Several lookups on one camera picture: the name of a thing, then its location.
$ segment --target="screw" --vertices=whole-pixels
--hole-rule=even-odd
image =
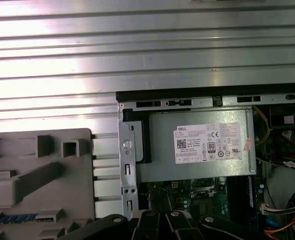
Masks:
[[[113,219],[113,222],[115,222],[115,223],[119,223],[121,221],[122,221],[122,219],[119,217]]]
[[[177,211],[174,211],[174,212],[171,213],[171,215],[172,215],[173,217],[177,217],[177,216],[179,216],[180,214],[179,214]]]
[[[213,223],[213,222],[214,222],[214,218],[213,218],[213,217],[210,217],[210,216],[207,216],[207,217],[205,218],[205,221],[206,221],[207,223]]]
[[[123,148],[130,149],[130,148],[132,148],[133,143],[132,143],[131,140],[126,139],[126,140],[123,141],[122,145],[123,145]]]

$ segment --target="yellow wire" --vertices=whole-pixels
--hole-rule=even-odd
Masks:
[[[261,118],[262,118],[263,121],[265,122],[265,124],[266,124],[266,128],[267,128],[267,131],[266,131],[265,136],[264,136],[260,141],[258,141],[257,144],[255,144],[255,146],[257,147],[257,146],[260,146],[261,144],[263,144],[266,140],[268,140],[271,131],[270,131],[270,129],[269,129],[269,122],[268,122],[267,117],[263,114],[263,112],[261,112],[260,109],[258,109],[258,107],[253,106],[253,108],[254,108],[254,110],[255,110],[255,111],[261,116]]]
[[[284,227],[281,227],[281,228],[279,228],[279,229],[277,229],[277,230],[264,230],[264,232],[266,232],[266,233],[268,233],[268,234],[275,234],[275,233],[277,233],[277,232],[283,231],[284,229],[290,227],[290,226],[293,225],[294,223],[295,223],[295,221],[294,221],[294,222],[291,222],[291,223],[289,223],[288,225],[286,225],[286,226],[284,226]]]

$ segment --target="white label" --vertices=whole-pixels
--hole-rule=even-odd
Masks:
[[[239,123],[178,126],[173,133],[176,164],[242,159]]]
[[[287,166],[289,168],[295,168],[295,163],[292,161],[284,161],[283,163],[285,166]]]

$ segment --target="metal bracket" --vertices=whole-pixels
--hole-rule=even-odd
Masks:
[[[120,177],[122,188],[123,215],[128,219],[131,214],[139,210],[137,175],[136,175],[136,148],[134,128],[137,122],[123,122],[122,108],[118,111],[118,143]]]

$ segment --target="pink sticker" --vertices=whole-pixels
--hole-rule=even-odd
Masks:
[[[252,143],[253,143],[253,140],[250,139],[250,138],[247,138],[243,150],[246,151],[246,152],[249,152],[251,150]]]

